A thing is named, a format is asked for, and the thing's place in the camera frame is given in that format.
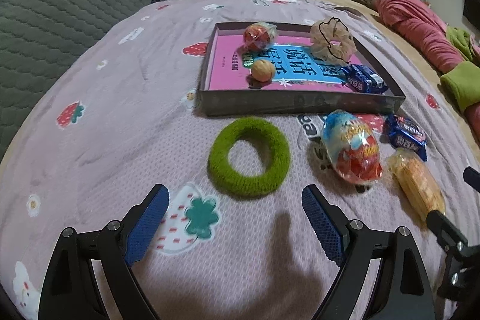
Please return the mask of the yellow packaged cake snack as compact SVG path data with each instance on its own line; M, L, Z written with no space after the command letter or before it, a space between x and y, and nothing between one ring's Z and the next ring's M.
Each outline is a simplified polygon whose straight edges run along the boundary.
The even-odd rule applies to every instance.
M397 149L387 159L393 176L422 222L429 212L446 214L443 194L427 165L411 150Z

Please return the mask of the blue cookie packet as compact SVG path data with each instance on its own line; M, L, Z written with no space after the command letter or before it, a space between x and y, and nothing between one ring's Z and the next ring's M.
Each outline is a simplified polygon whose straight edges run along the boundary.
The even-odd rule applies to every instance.
M411 118L390 114L385 120L384 129L387 139L394 148L411 150L423 162L427 161L426 133Z

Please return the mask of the red toy egg capsule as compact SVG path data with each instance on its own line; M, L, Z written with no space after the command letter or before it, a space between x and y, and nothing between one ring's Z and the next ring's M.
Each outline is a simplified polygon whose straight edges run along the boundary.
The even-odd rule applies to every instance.
M368 186L382 177L379 145L363 119L344 110L331 112L322 140L334 170L346 182Z

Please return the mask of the blue wafer packet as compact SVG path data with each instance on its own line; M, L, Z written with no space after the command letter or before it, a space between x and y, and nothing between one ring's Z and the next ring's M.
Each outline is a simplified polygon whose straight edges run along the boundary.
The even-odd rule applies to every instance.
M382 94L389 88L384 79L370 67L349 64L342 67L346 82L359 93Z

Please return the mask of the green fuzzy hair scrunchie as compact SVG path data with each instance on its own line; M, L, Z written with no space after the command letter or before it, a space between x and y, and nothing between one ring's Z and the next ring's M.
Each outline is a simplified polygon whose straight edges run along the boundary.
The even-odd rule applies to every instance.
M208 156L208 172L217 189L236 198L267 196L281 187L290 168L284 134L269 121L247 117L218 134Z

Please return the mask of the beige sheer hair scrunchie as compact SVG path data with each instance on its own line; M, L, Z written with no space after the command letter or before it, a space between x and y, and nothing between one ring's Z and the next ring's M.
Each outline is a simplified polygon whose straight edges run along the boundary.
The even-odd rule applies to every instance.
M316 21L310 28L310 51L314 58L344 67L356 53L356 43L348 27L337 17Z

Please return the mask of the walnut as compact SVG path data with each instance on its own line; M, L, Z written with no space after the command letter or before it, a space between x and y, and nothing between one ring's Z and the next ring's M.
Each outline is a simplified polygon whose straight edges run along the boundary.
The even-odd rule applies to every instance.
M276 75L275 66L266 59L257 59L253 62L250 71L252 78L261 83L269 82Z

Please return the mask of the blue-red toy egg capsule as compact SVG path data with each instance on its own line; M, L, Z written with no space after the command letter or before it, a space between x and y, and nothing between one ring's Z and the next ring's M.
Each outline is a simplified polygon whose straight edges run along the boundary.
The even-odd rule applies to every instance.
M252 52L267 50L277 40L277 29L278 27L271 23L252 23L243 32L244 47Z

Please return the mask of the green fleece blanket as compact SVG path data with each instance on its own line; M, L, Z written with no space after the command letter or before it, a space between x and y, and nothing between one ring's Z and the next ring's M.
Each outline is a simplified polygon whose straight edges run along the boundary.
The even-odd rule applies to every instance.
M460 53L462 61L440 79L464 113L470 106L479 104L479 45L461 28L448 26L446 37Z

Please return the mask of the pink quilt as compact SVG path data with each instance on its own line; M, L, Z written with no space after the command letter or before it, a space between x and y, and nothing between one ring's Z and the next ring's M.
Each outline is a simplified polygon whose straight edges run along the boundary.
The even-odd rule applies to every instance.
M430 65L440 73L440 78L462 61L460 53L446 37L447 27L450 25L444 23L424 2L375 0L375 6L382 23L421 52ZM454 96L442 83L441 85L458 109ZM473 133L478 136L479 104L470 106L461 114L466 118Z

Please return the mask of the black television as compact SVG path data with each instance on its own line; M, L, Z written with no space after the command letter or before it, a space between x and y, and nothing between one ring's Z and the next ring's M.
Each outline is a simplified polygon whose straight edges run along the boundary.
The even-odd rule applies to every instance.
M467 21L479 28L480 24L480 4L478 0L464 0L463 15Z

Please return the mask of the pink and blue book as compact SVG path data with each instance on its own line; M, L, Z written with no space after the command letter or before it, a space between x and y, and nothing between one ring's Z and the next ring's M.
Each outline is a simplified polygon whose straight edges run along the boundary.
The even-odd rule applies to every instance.
M205 89L212 91L263 88L285 91L353 93L339 67L312 57L309 39L281 35L268 51L247 54L242 51L242 34L229 33L215 39L208 63ZM276 75L260 83L251 77L251 65L257 59L273 63Z

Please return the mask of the grey quilted headboard cover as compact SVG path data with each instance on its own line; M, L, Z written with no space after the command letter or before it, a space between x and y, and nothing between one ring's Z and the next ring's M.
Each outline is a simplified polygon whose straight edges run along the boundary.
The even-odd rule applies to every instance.
M151 0L1 0L1 151L32 108L116 23Z

